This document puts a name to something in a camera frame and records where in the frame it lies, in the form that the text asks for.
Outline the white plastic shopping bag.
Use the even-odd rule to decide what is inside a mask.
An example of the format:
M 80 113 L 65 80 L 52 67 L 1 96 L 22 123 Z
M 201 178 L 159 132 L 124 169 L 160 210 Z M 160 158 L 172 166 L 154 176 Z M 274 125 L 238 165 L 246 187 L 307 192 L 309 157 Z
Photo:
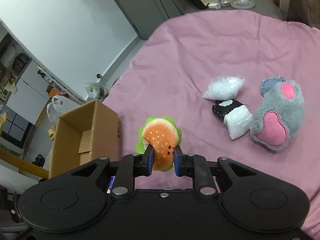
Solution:
M 79 104 L 60 95 L 52 97 L 52 101 L 47 105 L 47 116 L 50 122 L 57 122 L 60 115 L 72 111 L 79 107 Z

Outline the pink bed sheet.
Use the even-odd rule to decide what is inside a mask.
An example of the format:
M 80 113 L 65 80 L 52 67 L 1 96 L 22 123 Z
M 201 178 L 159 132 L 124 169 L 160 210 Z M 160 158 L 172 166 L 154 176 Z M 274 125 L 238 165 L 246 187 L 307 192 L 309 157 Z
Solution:
M 249 134 L 231 139 L 207 99 L 213 88 L 251 113 L 263 100 L 263 81 L 296 81 L 304 120 L 296 137 L 271 152 Z M 172 117 L 182 132 L 181 149 L 208 160 L 232 158 L 301 188 L 310 200 L 303 230 L 319 239 L 319 30 L 252 11 L 207 10 L 161 24 L 116 81 L 104 104 L 122 122 L 121 152 L 136 152 L 147 118 Z

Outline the brown cardboard box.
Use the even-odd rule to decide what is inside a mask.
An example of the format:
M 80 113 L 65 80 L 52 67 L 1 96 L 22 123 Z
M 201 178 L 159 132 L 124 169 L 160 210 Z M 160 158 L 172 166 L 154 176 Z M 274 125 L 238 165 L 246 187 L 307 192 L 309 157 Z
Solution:
M 93 100 L 61 115 L 56 126 L 49 178 L 100 157 L 121 159 L 121 120 L 117 113 Z

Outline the small clear trash bag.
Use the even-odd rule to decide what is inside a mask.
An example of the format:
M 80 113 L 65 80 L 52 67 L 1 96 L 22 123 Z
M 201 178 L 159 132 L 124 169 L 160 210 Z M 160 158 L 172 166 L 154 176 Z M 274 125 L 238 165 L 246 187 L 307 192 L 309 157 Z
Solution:
M 90 101 L 95 99 L 104 100 L 109 94 L 109 91 L 98 82 L 85 83 L 85 90 L 88 94 L 87 100 Z

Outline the grey pink plush toy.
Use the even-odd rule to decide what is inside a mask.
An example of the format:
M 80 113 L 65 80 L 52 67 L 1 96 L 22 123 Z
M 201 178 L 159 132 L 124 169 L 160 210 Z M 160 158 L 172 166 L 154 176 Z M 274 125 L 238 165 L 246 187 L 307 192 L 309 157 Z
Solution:
M 304 121 L 304 97 L 295 80 L 265 79 L 260 85 L 263 100 L 250 126 L 250 136 L 273 152 L 283 150 L 296 137 Z

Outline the black felt pouch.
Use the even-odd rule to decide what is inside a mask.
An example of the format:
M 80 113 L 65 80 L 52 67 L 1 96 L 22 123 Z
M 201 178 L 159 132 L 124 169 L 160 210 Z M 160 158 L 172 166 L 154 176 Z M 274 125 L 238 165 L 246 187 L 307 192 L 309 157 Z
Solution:
M 212 106 L 212 112 L 215 116 L 224 120 L 228 113 L 242 105 L 238 100 L 216 101 L 216 104 Z

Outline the plush hamburger toy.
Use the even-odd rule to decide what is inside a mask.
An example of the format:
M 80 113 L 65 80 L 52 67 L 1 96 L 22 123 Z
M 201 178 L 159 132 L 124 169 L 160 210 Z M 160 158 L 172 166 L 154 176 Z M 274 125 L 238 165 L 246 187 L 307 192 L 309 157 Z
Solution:
M 172 117 L 150 116 L 139 128 L 136 152 L 143 154 L 151 145 L 154 149 L 153 170 L 169 172 L 174 165 L 174 149 L 181 140 L 181 129 Z

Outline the yellow slipper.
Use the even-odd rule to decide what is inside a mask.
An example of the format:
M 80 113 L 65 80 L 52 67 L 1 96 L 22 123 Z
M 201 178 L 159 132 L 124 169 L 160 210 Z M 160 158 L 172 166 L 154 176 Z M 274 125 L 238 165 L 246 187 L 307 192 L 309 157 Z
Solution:
M 55 139 L 55 134 L 56 134 L 56 127 L 55 125 L 52 125 L 50 127 L 50 129 L 48 129 L 48 136 L 50 140 L 54 140 Z

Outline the clear bag white filling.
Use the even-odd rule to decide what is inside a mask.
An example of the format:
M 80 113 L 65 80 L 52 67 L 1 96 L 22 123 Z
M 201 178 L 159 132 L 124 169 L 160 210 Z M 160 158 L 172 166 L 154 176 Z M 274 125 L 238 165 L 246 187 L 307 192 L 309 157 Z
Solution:
M 245 79 L 238 76 L 219 76 L 212 78 L 202 97 L 208 100 L 233 100 L 245 83 Z

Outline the blue tissue pack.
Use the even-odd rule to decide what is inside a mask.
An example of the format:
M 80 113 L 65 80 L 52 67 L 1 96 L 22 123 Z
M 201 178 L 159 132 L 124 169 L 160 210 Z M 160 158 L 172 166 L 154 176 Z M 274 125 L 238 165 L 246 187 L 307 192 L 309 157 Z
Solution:
M 108 184 L 108 188 L 107 188 L 107 193 L 108 193 L 108 194 L 110 194 L 111 191 L 112 191 L 114 179 L 115 179 L 115 176 L 112 176 L 112 177 L 110 178 L 110 181 L 109 181 L 109 184 Z

